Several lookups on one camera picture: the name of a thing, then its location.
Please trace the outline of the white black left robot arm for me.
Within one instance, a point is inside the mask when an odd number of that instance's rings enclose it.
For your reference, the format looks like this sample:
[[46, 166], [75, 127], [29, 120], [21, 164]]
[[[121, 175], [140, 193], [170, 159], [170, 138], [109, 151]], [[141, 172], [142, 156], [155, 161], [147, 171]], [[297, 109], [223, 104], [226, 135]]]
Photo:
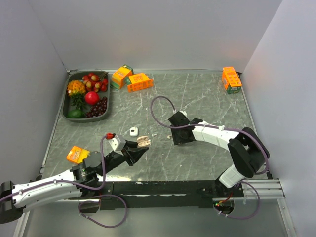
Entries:
[[105, 175], [126, 162], [133, 166], [149, 146], [125, 141], [107, 155], [102, 151], [88, 152], [82, 162], [72, 168], [51, 176], [24, 184], [3, 182], [0, 186], [0, 222], [13, 222], [36, 207], [72, 198], [93, 198], [103, 189]]

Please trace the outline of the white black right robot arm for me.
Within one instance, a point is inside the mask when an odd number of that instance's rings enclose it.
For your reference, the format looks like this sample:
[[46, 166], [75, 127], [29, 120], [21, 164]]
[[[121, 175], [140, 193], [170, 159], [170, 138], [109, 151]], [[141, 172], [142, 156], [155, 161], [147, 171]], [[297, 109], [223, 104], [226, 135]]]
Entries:
[[253, 129], [226, 129], [201, 119], [189, 120], [183, 112], [169, 119], [174, 145], [201, 141], [230, 152], [233, 164], [217, 179], [216, 193], [222, 197], [233, 191], [233, 186], [245, 178], [252, 178], [269, 159], [270, 154]]

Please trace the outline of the beige earbud charging case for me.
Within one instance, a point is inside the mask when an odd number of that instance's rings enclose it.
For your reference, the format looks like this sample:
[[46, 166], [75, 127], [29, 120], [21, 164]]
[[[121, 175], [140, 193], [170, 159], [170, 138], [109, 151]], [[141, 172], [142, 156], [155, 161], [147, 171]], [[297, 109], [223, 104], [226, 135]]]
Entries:
[[138, 148], [149, 147], [151, 145], [151, 140], [148, 136], [140, 136], [137, 138], [136, 142]]

